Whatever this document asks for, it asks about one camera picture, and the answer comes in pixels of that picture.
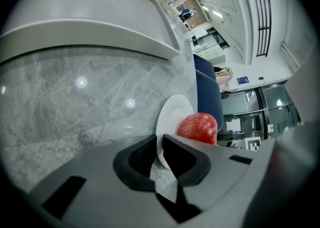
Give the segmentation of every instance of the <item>red apple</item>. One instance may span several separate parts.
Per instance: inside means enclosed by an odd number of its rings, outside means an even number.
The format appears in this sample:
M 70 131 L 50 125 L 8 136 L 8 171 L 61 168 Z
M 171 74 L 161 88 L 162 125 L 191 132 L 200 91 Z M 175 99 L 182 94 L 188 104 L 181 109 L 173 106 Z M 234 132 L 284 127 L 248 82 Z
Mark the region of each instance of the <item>red apple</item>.
M 177 135 L 199 142 L 216 145 L 218 125 L 214 117 L 207 113 L 194 113 L 179 125 Z

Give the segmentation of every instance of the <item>person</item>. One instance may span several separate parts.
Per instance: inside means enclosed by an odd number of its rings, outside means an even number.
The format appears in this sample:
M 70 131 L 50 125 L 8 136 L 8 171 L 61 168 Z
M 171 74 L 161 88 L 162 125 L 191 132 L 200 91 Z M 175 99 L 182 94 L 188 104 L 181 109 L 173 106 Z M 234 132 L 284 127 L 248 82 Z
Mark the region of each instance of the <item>person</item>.
M 180 19 L 182 22 L 191 19 L 194 16 L 194 13 L 196 12 L 196 9 L 189 9 L 189 8 L 184 8 L 181 13 L 179 14 Z

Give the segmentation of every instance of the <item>blue sign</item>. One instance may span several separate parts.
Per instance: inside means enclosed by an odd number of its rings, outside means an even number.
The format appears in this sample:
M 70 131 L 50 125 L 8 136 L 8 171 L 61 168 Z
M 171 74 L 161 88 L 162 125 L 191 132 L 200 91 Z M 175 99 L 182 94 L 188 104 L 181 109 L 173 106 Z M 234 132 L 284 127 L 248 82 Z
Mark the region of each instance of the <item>blue sign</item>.
M 237 78 L 239 85 L 240 84 L 245 84 L 245 83 L 249 83 L 248 77 L 241 77 L 241 78 Z

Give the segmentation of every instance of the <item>marble countertop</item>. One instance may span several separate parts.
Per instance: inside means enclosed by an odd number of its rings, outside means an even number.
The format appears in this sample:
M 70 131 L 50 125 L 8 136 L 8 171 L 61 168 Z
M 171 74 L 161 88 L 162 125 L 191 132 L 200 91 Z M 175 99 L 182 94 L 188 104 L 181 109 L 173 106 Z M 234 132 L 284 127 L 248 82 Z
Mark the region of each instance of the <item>marble countertop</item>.
M 170 7 L 164 11 L 182 48 L 173 60 L 112 47 L 63 46 L 0 66 L 1 153 L 19 187 L 30 191 L 91 147 L 154 134 L 172 95 L 186 96 L 197 111 L 187 31 Z M 159 165 L 152 172 L 166 176 Z M 168 174 L 168 180 L 174 178 Z M 158 180 L 158 188 L 161 183 L 166 182 Z

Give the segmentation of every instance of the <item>blue chair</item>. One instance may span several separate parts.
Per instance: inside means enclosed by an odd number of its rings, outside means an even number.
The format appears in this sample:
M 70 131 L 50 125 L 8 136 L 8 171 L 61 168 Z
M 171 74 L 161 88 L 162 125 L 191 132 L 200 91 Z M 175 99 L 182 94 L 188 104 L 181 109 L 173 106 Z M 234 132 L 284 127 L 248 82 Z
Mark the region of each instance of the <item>blue chair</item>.
M 198 113 L 212 115 L 220 131 L 223 127 L 224 113 L 222 109 L 222 99 L 220 88 L 216 82 L 216 74 L 213 65 L 198 55 L 193 55 L 196 87 L 198 98 Z

